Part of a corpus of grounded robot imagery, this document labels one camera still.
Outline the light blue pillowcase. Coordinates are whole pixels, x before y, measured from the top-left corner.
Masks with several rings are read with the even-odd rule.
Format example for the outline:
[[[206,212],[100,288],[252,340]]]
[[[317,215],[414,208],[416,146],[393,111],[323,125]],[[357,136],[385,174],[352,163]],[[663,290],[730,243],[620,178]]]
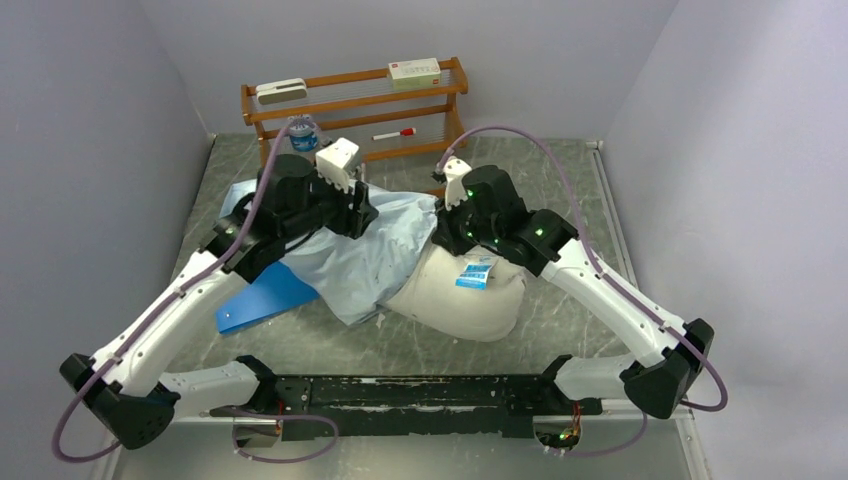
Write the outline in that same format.
[[[287,266],[347,326],[368,320],[406,283],[436,227],[436,198],[371,185],[379,216],[359,239],[323,228],[276,262]]]

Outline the white pillow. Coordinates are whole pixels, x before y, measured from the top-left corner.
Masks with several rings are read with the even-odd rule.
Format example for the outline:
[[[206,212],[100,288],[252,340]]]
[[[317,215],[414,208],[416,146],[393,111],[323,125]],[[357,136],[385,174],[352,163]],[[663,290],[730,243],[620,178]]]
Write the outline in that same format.
[[[493,256],[493,268],[484,288],[456,284],[471,262],[490,254],[477,246],[464,255],[453,256],[429,242],[406,283],[382,305],[459,339],[500,340],[518,321],[527,284],[525,269]]]

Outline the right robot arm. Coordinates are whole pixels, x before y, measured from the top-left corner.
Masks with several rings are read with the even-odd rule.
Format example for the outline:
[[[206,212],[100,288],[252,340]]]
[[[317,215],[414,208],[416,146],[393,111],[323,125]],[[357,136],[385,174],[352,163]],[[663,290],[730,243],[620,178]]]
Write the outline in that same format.
[[[651,417],[669,418],[706,365],[713,328],[648,299],[559,214],[528,209],[506,171],[451,158],[437,176],[445,196],[435,244],[453,255],[484,248],[524,268],[588,308],[628,349],[618,357],[562,361],[539,389],[542,406],[562,414],[576,401],[626,399]]]

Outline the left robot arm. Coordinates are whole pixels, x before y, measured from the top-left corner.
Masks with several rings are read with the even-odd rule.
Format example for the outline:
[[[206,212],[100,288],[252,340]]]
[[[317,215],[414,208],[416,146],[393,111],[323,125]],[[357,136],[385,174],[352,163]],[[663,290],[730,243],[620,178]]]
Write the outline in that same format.
[[[377,218],[368,186],[353,178],[360,159],[333,148],[313,159],[280,154],[260,171],[252,192],[191,255],[178,278],[130,327],[92,355],[73,354],[60,367],[84,405],[134,450],[172,421],[203,411],[240,407],[261,416],[277,403],[277,379],[261,361],[242,355],[188,373],[167,367],[179,349],[231,297],[321,230],[357,239]]]

